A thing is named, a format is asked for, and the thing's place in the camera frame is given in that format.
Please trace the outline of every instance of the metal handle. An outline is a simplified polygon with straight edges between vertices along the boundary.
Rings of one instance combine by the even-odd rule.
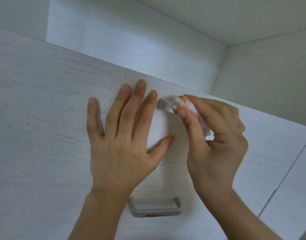
[[[177,216],[182,212],[181,200],[179,197],[174,199],[177,208],[161,209],[138,209],[135,207],[134,198],[129,198],[129,211],[134,217],[157,217],[157,216]]]

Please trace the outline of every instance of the cabinet door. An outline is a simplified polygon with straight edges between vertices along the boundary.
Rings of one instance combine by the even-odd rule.
[[[195,92],[151,76],[0,29],[0,238],[66,239],[91,188],[85,129],[89,96],[105,116],[122,84],[147,82],[170,98]],[[234,180],[259,214],[306,143],[306,127],[237,106],[249,151]],[[148,147],[176,141],[132,193],[142,202],[182,199],[179,216],[134,218],[125,208],[116,239],[224,239],[195,193],[186,168],[188,143],[175,114],[155,110]]]
[[[267,205],[261,220],[284,240],[306,230],[306,146]]]

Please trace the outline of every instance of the brown stain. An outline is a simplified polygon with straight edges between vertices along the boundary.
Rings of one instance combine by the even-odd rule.
[[[159,217],[159,216],[167,216],[163,214],[147,214],[145,217]]]

